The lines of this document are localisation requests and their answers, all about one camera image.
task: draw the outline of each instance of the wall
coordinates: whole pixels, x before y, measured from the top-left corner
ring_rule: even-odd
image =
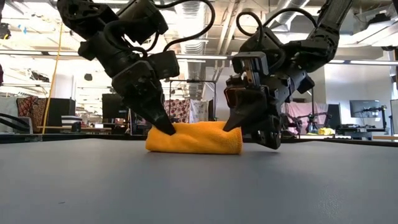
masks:
[[[388,60],[387,55],[378,60]],[[341,122],[343,124],[363,124],[361,118],[351,118],[350,100],[380,100],[386,111],[387,125],[391,111],[389,109],[392,85],[387,66],[364,65],[325,65],[326,102],[340,103]],[[381,121],[365,119],[366,124],[381,127]]]
[[[76,99],[76,79],[72,74],[57,73],[52,98]]]

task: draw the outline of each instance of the curtain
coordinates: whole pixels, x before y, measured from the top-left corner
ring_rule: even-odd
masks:
[[[43,125],[43,117],[47,99],[40,99],[36,96],[17,99],[18,115],[30,117],[32,120],[33,132],[38,133],[38,126]]]
[[[189,122],[190,100],[166,100],[164,109],[169,117],[176,118],[178,122]]]
[[[190,100],[189,123],[208,121],[209,101]]]
[[[312,104],[311,103],[295,103],[295,102],[284,103],[281,108],[282,108],[282,113],[289,114],[293,117],[305,116],[305,115],[312,113]],[[314,112],[315,113],[322,113],[322,112],[327,112],[327,111],[328,111],[327,104],[324,104],[324,103],[315,103],[314,104]],[[315,118],[315,121],[318,124],[323,124],[323,123],[325,123],[325,119],[326,119],[326,115],[322,115],[322,116],[317,116]],[[308,126],[308,118],[302,118],[301,120],[303,122],[301,134],[306,134],[305,129]],[[294,128],[289,128],[289,131],[297,134],[297,132]]]

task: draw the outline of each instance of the patterned fabric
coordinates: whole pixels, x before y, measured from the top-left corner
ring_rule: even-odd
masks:
[[[209,102],[190,100],[189,123],[197,123],[199,121],[208,121],[209,118]]]
[[[30,117],[32,129],[35,133],[40,131],[37,127],[43,125],[46,102],[47,99],[39,99],[36,96],[17,99],[18,116]]]
[[[166,100],[164,103],[167,115],[176,118],[179,123],[189,122],[189,108],[190,100]]]

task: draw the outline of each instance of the yellow towel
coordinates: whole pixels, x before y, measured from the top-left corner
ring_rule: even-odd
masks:
[[[242,132],[236,128],[223,131],[224,121],[205,121],[194,124],[173,124],[176,133],[165,134],[155,127],[148,132],[146,148],[153,152],[197,154],[240,154]]]
[[[335,130],[331,129],[331,128],[321,128],[318,130],[318,134],[321,135],[332,135],[332,134],[336,134]]]

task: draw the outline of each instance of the ceiling pipe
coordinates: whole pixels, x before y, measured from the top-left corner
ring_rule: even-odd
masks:
[[[359,44],[372,45],[390,35],[396,34],[397,32],[398,32],[398,22],[360,41]]]
[[[180,37],[188,37],[199,33],[205,28],[206,6],[203,2],[191,1],[175,6],[175,11],[182,18],[179,20],[178,34]],[[180,43],[181,53],[190,55],[203,55],[205,53],[205,42],[202,40],[189,40]],[[201,74],[201,63],[187,62],[187,79],[204,79]],[[188,86],[191,98],[199,98],[198,88]]]
[[[216,55],[220,54],[221,47],[223,46],[224,39],[225,39],[225,36],[226,36],[226,32],[228,31],[228,27],[229,27],[229,22],[231,21],[231,18],[232,18],[232,12],[233,12],[233,9],[234,9],[234,5],[235,5],[235,3],[232,2],[232,1],[228,5],[228,8],[227,8],[228,12],[227,12],[227,15],[225,17],[225,21],[224,21],[224,24],[223,24],[223,29],[221,30],[220,39],[218,41],[218,45],[217,45],[217,49],[216,49],[216,53],[215,53]]]
[[[21,13],[22,15],[25,13],[22,9],[20,9],[17,5],[15,5],[11,0],[5,0],[6,4],[16,10],[17,12]]]
[[[270,12],[268,16],[288,7],[303,8],[308,4],[309,1],[310,0],[281,0],[278,2],[277,8]],[[271,22],[270,28],[275,29],[280,26],[288,26],[295,17],[296,12],[284,12],[277,16],[273,22]]]
[[[242,8],[243,8],[243,3],[240,1],[240,2],[238,2],[238,8],[236,10],[235,16],[233,17],[232,25],[229,28],[229,33],[228,33],[226,42],[224,44],[223,50],[221,51],[222,55],[226,54],[228,47],[231,43],[232,37],[233,37],[233,35],[235,33],[235,29],[236,29],[236,15],[238,15],[242,11]]]

